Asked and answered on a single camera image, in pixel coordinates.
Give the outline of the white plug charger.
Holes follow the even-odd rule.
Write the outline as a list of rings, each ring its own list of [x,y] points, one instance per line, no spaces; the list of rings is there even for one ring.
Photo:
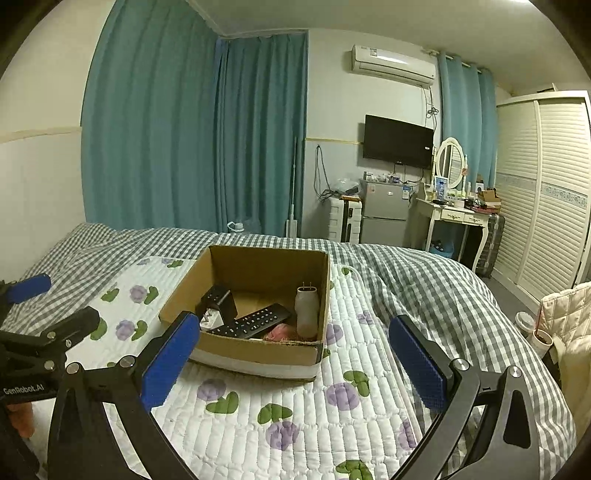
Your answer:
[[[216,309],[207,309],[200,319],[200,329],[204,331],[210,331],[223,325],[221,311]]]

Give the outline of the dark grey power adapter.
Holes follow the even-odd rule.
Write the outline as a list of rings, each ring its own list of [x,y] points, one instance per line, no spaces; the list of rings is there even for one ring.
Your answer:
[[[236,309],[235,299],[233,299],[231,290],[222,286],[212,286],[201,297],[197,306],[195,306],[195,314],[197,314],[199,320],[204,316],[204,312],[207,309],[221,311],[224,325],[235,323],[235,318],[238,316],[238,310]]]

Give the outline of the black remote control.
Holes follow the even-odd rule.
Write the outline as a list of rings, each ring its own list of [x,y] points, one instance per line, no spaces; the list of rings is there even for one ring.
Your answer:
[[[263,309],[245,315],[231,324],[224,324],[209,331],[211,335],[235,338],[250,339],[259,335],[265,335],[276,325],[290,319],[290,311],[283,305],[274,303]]]

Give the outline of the red patterned booklet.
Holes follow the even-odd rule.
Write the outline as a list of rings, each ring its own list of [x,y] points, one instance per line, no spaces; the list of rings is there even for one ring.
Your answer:
[[[297,335],[297,329],[286,323],[277,324],[273,330],[263,336],[264,341],[270,342],[287,342],[297,341],[300,339]]]

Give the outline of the white handheld device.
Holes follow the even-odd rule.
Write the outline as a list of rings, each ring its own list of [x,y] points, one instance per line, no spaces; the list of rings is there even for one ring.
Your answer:
[[[294,310],[297,313],[297,335],[303,339],[314,339],[318,334],[318,311],[320,310],[318,289],[311,285],[298,287]]]

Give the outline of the grey checked bed blanket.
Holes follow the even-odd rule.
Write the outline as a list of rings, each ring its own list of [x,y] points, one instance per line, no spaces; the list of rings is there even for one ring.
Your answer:
[[[39,260],[32,274],[46,274],[52,286],[62,274],[97,262],[115,266],[135,256],[196,259],[211,245],[328,251],[328,240],[287,240],[267,235],[217,234],[200,230],[156,228],[114,230],[103,224],[83,223]],[[389,321],[410,317],[422,333],[437,342],[451,358],[464,358],[488,371],[520,367],[530,392],[539,435],[540,475],[553,477],[576,447],[572,414],[556,382],[523,336],[502,312],[487,285],[469,269],[418,250],[377,245],[348,245],[363,263],[375,267],[393,298]],[[4,329],[36,335],[58,317],[51,305],[51,289],[13,307]],[[434,414],[409,380],[418,421],[424,435]]]

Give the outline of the white floral quilted mat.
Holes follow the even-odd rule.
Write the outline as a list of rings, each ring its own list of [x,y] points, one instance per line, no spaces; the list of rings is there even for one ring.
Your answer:
[[[410,383],[389,345],[393,298],[375,267],[335,244],[324,354],[311,381],[190,359],[153,417],[201,479],[388,479],[422,439]],[[98,328],[68,352],[85,369],[138,354],[170,324],[158,314],[196,259],[135,256],[60,275],[58,317],[92,307]]]

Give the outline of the brown cardboard box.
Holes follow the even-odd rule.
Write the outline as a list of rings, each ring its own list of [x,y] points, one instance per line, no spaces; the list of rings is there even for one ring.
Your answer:
[[[211,245],[184,275],[160,309],[158,318],[172,323],[195,306],[212,286],[231,290],[238,316],[277,303],[290,311],[286,324],[297,329],[294,300],[303,285],[318,289],[318,334],[314,339],[287,342],[226,338],[202,330],[191,358],[224,370],[277,380],[311,381],[318,376],[324,354],[329,313],[331,260],[323,251]]]

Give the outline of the blue basket under table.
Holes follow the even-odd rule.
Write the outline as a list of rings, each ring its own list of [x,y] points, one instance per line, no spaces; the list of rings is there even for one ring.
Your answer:
[[[432,240],[429,248],[429,252],[440,255],[445,258],[452,258],[455,252],[455,245],[451,239],[447,240]]]

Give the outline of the white suitcase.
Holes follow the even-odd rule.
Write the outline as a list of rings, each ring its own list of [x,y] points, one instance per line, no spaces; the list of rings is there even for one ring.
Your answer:
[[[359,197],[346,196],[329,199],[329,240],[359,244],[363,220],[363,204]]]

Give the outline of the oval vanity mirror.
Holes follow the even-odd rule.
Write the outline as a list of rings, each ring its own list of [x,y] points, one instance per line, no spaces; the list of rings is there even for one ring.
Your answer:
[[[454,137],[442,141],[434,161],[435,176],[448,179],[451,189],[463,189],[467,175],[467,156],[460,142]]]

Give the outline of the teal curtain left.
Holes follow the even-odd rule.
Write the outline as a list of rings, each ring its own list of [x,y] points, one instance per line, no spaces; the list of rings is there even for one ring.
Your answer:
[[[283,234],[307,93],[304,33],[223,39],[184,1],[116,2],[82,105],[87,220]]]

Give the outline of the teal curtain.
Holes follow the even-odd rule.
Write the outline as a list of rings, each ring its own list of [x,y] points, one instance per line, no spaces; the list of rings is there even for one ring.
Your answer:
[[[486,68],[464,63],[457,55],[438,55],[442,136],[459,141],[468,159],[468,181],[495,182],[498,117],[496,84]]]
[[[82,105],[87,220],[283,234],[307,93],[304,33],[223,39],[184,1],[116,2]]]

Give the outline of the teal curtain right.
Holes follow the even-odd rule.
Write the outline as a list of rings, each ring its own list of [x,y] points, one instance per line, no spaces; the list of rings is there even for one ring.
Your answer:
[[[468,159],[468,181],[495,182],[498,117],[496,84],[486,68],[464,63],[457,55],[438,55],[442,136],[459,141]]]

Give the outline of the white air conditioner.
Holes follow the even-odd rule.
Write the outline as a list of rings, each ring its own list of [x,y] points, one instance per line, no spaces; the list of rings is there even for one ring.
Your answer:
[[[436,66],[429,61],[360,45],[352,49],[352,70],[420,87],[431,87],[436,80]]]

